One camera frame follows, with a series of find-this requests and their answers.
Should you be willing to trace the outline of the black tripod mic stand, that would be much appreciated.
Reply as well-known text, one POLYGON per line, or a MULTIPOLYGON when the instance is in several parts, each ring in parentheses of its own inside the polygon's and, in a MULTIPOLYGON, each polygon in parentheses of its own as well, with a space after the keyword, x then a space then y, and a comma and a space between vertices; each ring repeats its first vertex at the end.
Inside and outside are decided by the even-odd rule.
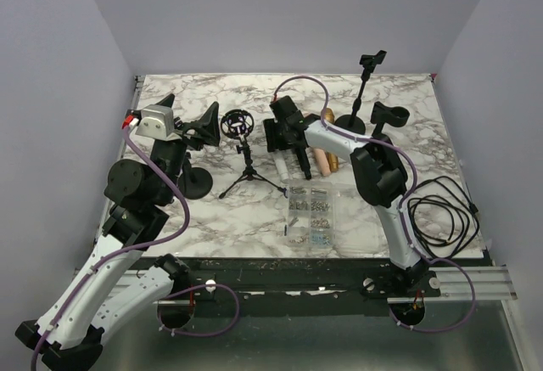
POLYGON ((261 176, 254 167, 254 162, 251 157, 250 146, 247 141, 247 137, 252 133, 255 127, 254 117, 247 111, 242 109, 229 110, 222 118, 220 122, 221 133, 229 139, 238 140, 239 144, 236 145, 236 150, 239 155, 244 156, 245 168, 242 175, 234 181, 228 188, 226 188, 219 198, 222 200, 226 197, 228 192, 232 188, 241 182, 260 181, 270 184, 283 196, 286 196, 287 189, 280 187, 272 181, 261 176))

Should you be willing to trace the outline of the black microphone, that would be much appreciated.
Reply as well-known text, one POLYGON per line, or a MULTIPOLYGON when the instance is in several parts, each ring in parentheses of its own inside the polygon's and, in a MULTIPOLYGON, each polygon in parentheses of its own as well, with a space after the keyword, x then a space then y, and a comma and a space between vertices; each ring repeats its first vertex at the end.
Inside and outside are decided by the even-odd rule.
POLYGON ((309 159, 307 157, 307 153, 305 148, 296 147, 294 149, 294 153, 296 154, 300 170, 304 173, 304 177, 306 180, 311 180, 311 165, 309 162, 309 159))

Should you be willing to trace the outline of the white microphone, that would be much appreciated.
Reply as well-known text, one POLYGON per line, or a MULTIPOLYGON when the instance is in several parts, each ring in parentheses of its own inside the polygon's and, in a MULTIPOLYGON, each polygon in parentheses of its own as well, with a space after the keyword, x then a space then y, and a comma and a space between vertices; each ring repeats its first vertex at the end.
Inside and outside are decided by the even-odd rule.
POLYGON ((282 182, 286 182, 290 179, 288 167, 284 159, 283 153, 281 151, 276 151, 272 153, 272 158, 274 160, 275 166, 277 168, 277 173, 282 182))

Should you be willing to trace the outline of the pink microphone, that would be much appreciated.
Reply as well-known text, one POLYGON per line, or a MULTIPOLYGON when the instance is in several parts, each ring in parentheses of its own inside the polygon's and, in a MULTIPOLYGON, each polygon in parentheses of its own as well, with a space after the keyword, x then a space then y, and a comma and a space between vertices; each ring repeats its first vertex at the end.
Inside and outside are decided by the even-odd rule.
MULTIPOLYGON (((314 121, 316 119, 314 114, 311 113, 304 113, 305 119, 310 119, 310 121, 314 121)), ((318 167, 319 172, 322 174, 323 177, 328 177, 331 175, 331 167, 328 162, 327 153, 315 146, 311 146, 313 155, 315 157, 316 165, 318 167)))

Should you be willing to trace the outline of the gold microphone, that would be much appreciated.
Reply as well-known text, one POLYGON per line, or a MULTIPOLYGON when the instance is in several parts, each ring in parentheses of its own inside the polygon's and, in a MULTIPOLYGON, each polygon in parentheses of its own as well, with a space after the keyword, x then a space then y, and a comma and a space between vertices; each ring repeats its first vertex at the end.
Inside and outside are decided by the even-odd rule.
MULTIPOLYGON (((331 125, 335 122, 335 115, 333 111, 330 108, 326 108, 325 110, 325 120, 329 122, 331 125)), ((334 173, 339 170, 339 159, 337 155, 334 155, 330 152, 326 152, 327 156, 327 162, 331 173, 334 173)))

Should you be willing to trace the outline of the round base mic stand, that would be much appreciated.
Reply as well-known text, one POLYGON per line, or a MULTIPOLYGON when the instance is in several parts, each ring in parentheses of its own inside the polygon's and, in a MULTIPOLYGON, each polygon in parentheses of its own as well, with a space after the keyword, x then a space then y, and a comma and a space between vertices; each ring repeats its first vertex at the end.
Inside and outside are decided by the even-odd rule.
POLYGON ((372 137, 377 138, 382 134, 385 125, 392 127, 403 127, 408 122, 411 113, 407 108, 401 106, 389 107, 377 101, 372 108, 370 122, 374 125, 372 137))
POLYGON ((340 116, 334 125, 349 132, 364 134, 366 126, 363 120, 357 116, 358 111, 361 108, 361 99, 364 93, 367 82, 369 81, 372 73, 375 71, 378 65, 381 65, 387 55, 385 50, 379 50, 375 54, 363 54, 360 58, 359 65, 362 67, 361 73, 361 86, 358 94, 355 97, 355 101, 352 104, 351 112, 348 115, 340 116))

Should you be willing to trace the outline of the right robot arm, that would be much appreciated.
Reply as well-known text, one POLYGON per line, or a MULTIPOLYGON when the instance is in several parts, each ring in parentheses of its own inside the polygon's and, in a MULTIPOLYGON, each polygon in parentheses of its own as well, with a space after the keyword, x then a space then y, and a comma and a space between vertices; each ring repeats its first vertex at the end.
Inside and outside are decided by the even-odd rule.
POLYGON ((314 114, 303 116, 294 101, 285 96, 270 104, 274 117, 265 121, 266 133, 288 149, 320 148, 337 155, 352 166, 360 196, 372 205, 383 227, 389 247, 392 290, 411 295, 421 286, 414 267, 420 258, 406 237, 405 217, 400 201, 406 193, 407 173, 392 143, 382 133, 383 126, 404 126, 410 116, 403 107, 373 105, 371 123, 376 127, 370 137, 355 137, 345 129, 327 126, 314 114))

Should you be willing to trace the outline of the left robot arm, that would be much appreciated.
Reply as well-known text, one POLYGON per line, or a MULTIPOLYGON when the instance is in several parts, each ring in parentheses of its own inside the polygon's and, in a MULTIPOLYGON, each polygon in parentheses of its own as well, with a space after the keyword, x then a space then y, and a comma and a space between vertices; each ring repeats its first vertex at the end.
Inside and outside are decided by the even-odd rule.
POLYGON ((188 208, 177 184, 187 150, 220 142, 217 102, 196 121, 183 122, 173 114, 174 99, 169 94, 127 111, 122 135, 140 159, 120 159, 110 167, 104 194, 113 205, 90 256, 50 309, 16 329, 16 337, 33 351, 32 369, 43 362, 51 370, 88 370, 139 311, 187 292, 188 267, 166 254, 141 279, 110 294, 144 251, 162 244, 159 235, 169 219, 164 207, 179 200, 188 208))

